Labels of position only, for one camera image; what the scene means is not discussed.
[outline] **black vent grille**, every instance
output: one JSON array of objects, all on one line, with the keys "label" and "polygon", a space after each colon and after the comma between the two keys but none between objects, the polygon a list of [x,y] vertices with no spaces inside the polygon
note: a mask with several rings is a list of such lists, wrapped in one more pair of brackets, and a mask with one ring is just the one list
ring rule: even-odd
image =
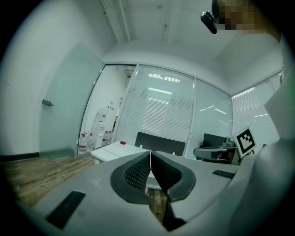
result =
[{"label": "black vent grille", "polygon": [[154,156],[152,160],[152,172],[165,194],[182,177],[181,172],[177,168],[157,156]]},{"label": "black vent grille", "polygon": [[232,179],[235,176],[235,173],[230,173],[230,172],[225,172],[225,171],[220,171],[220,170],[215,170],[215,171],[213,171],[212,174],[219,175],[219,176],[229,178],[229,179]]},{"label": "black vent grille", "polygon": [[84,197],[85,193],[72,191],[46,220],[57,228],[63,229]]},{"label": "black vent grille", "polygon": [[128,168],[124,173],[124,178],[127,184],[144,193],[150,171],[150,159],[144,158]]}]

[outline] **ceiling beam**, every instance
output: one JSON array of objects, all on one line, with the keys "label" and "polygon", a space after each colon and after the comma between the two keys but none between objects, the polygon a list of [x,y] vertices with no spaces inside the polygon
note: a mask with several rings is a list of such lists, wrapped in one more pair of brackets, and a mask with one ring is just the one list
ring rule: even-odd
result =
[{"label": "ceiling beam", "polygon": [[130,40],[130,34],[129,34],[129,29],[128,29],[128,25],[127,25],[127,21],[126,21],[124,8],[123,8],[123,5],[122,5],[122,0],[119,0],[119,4],[120,4],[120,9],[121,9],[122,17],[123,17],[123,22],[124,22],[127,38],[128,38],[128,41],[130,42],[131,41]]},{"label": "ceiling beam", "polygon": [[122,36],[122,32],[120,30],[120,26],[118,24],[117,18],[116,18],[116,14],[114,11],[114,8],[112,6],[112,1],[109,0],[102,0],[102,4],[105,8],[106,11],[106,15],[110,21],[112,30],[115,34],[115,37],[117,39],[118,44],[121,44],[124,42],[123,36]]},{"label": "ceiling beam", "polygon": [[173,43],[174,41],[180,7],[181,7],[181,0],[173,0],[170,23],[168,24],[168,37],[167,37],[168,43]]}]

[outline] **desk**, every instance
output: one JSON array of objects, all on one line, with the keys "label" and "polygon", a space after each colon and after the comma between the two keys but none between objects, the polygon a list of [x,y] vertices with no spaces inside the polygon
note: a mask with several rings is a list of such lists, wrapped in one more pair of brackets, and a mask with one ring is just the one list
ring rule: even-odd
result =
[{"label": "desk", "polygon": [[[142,153],[142,152],[150,152],[150,150],[146,150],[143,148],[135,147],[130,144],[122,145],[120,142],[114,142],[110,145],[107,145],[105,147],[101,147],[99,149],[96,149],[91,152],[91,155],[93,155],[97,160],[100,162],[106,162],[110,160],[115,160],[120,157],[136,154],[136,153]],[[161,190],[161,187],[159,186],[157,180],[153,176],[153,173],[150,172],[147,178],[147,187],[149,189],[155,189],[155,190]]]}]

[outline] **bottle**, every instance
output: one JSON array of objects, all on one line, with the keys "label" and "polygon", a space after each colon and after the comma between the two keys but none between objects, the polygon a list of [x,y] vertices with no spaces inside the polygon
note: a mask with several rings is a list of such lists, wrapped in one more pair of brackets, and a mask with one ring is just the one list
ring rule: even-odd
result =
[{"label": "bottle", "polygon": [[84,134],[81,134],[81,138],[80,138],[79,154],[86,153],[86,145],[87,145],[87,140],[86,140],[86,135],[84,133]]},{"label": "bottle", "polygon": [[108,136],[109,136],[109,132],[105,131],[105,134],[103,135],[103,138],[102,138],[102,146],[105,146],[107,144]]},{"label": "bottle", "polygon": [[90,153],[93,151],[93,137],[92,137],[92,133],[89,134],[89,137],[87,139],[87,152]]},{"label": "bottle", "polygon": [[86,132],[84,132],[84,134],[85,134],[85,138],[86,138],[86,142],[88,141],[88,139],[89,139],[89,134],[90,134],[90,132],[88,131],[87,133]]},{"label": "bottle", "polygon": [[111,140],[112,140],[112,132],[109,131],[109,137],[107,139],[107,144],[110,144],[111,143]]}]

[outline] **wooden floor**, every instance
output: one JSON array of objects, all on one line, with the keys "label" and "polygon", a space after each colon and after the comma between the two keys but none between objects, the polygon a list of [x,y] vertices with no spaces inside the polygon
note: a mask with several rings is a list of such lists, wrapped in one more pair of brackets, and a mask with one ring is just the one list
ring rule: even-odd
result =
[{"label": "wooden floor", "polygon": [[[86,154],[54,159],[33,158],[1,165],[16,199],[27,207],[33,207],[47,193],[94,164],[94,157]],[[151,198],[151,211],[162,222],[167,200],[165,194],[149,189],[148,195]]]}]

